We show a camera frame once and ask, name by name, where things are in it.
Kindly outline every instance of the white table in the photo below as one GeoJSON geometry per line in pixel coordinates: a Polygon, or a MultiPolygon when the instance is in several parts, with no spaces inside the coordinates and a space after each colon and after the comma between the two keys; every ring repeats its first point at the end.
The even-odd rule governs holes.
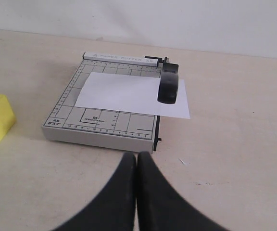
{"type": "Polygon", "coordinates": [[[0,143],[0,230],[55,228],[93,199],[122,157],[42,134],[84,51],[179,64],[191,120],[162,117],[156,164],[219,224],[277,230],[277,60],[9,31],[0,31],[0,93],[18,122],[0,143]]]}

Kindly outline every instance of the table surface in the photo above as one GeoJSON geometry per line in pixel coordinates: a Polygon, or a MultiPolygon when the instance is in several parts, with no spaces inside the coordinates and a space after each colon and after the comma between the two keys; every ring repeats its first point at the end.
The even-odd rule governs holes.
{"type": "Polygon", "coordinates": [[[277,230],[276,59],[2,30],[0,93],[18,122],[0,143],[0,230],[55,228],[94,198],[122,157],[42,134],[85,51],[179,64],[191,119],[162,118],[154,161],[181,196],[226,228],[277,230]]]}

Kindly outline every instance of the guillotine paper cutter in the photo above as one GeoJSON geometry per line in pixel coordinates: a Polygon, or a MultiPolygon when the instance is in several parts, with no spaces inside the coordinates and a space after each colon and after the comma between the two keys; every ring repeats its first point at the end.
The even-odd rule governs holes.
{"type": "Polygon", "coordinates": [[[178,90],[178,65],[167,57],[145,58],[86,52],[78,69],[42,126],[48,140],[130,152],[156,151],[160,116],[75,107],[90,73],[161,78],[158,101],[172,104],[178,90]]]}

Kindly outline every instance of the white wall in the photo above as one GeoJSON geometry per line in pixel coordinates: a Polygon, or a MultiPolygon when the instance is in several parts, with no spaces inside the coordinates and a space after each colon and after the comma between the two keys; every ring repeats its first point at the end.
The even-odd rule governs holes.
{"type": "Polygon", "coordinates": [[[277,58],[277,0],[0,0],[0,29],[277,58]]]}

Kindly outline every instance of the white paper sheet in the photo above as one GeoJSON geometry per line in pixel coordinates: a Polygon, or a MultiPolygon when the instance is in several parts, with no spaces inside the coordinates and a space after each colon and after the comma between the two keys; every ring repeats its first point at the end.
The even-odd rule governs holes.
{"type": "Polygon", "coordinates": [[[179,80],[175,104],[157,101],[160,78],[91,73],[75,107],[147,115],[190,118],[184,80],[179,80]]]}

